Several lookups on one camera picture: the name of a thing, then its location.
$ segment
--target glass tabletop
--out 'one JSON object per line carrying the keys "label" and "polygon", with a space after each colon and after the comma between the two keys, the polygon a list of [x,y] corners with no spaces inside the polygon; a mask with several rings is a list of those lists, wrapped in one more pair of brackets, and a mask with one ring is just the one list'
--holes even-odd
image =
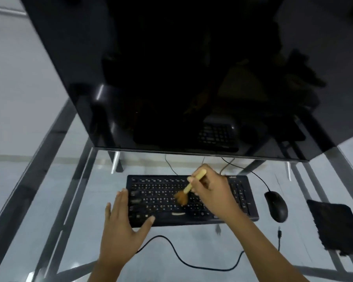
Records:
{"label": "glass tabletop", "polygon": [[[0,281],[87,281],[99,255],[105,206],[113,203],[118,190],[125,188],[127,175],[174,174],[164,160],[165,155],[148,153],[125,153],[121,159],[124,171],[111,174],[112,154],[93,148],[87,136],[86,143],[75,139],[76,134],[68,132],[61,144],[0,264]],[[71,141],[81,154],[75,161],[63,157]],[[179,175],[192,174],[203,160],[216,171],[226,165],[219,157],[167,155],[167,159]],[[250,162],[236,159],[234,163],[245,167]],[[353,211],[353,200],[344,192],[337,175],[329,167],[321,168],[328,165],[324,157],[311,163],[318,179],[324,179],[321,181],[329,199],[347,204]],[[239,171],[228,166],[223,174],[237,175]],[[317,201],[320,198],[306,168],[302,163],[292,164],[292,171],[289,181],[284,162],[267,161],[255,170],[286,201],[289,217],[282,224],[270,216],[264,183],[255,175],[248,175],[260,217],[256,226],[276,247],[280,227],[282,255],[310,281],[326,281],[324,278],[353,281],[353,257],[328,252],[320,242],[306,204],[308,198]],[[156,235],[170,239],[183,261],[200,267],[231,268],[243,250],[226,224],[152,227],[144,243]],[[174,280],[257,281],[257,278],[245,254],[232,271],[193,269],[178,260],[165,239],[156,238],[127,263],[118,279]]]}

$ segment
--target black cloth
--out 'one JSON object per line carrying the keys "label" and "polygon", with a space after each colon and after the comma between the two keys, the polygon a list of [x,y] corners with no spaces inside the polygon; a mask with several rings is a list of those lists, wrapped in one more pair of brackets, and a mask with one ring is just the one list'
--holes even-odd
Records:
{"label": "black cloth", "polygon": [[326,250],[339,250],[341,256],[353,254],[353,213],[343,204],[307,200],[307,205]]}

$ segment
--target brush bristles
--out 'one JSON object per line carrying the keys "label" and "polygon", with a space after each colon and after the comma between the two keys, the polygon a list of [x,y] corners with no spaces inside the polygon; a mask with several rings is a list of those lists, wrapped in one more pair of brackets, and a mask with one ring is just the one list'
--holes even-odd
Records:
{"label": "brush bristles", "polygon": [[177,192],[174,195],[174,198],[176,199],[177,203],[181,206],[187,205],[188,203],[188,194],[184,194],[183,190]]}

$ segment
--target person's left hand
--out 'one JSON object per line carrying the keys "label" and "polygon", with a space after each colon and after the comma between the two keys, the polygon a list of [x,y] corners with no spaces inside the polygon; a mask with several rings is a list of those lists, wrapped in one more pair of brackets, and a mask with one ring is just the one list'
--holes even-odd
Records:
{"label": "person's left hand", "polygon": [[150,231],[155,217],[149,217],[138,232],[128,220],[128,190],[118,192],[113,209],[107,203],[105,226],[98,262],[111,268],[122,268],[137,252]]}

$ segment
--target computer monitor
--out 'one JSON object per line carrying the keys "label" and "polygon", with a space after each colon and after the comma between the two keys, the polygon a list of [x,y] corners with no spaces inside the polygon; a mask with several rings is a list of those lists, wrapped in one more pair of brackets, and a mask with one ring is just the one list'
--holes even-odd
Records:
{"label": "computer monitor", "polygon": [[353,1],[22,2],[98,148],[308,161],[353,136]]}

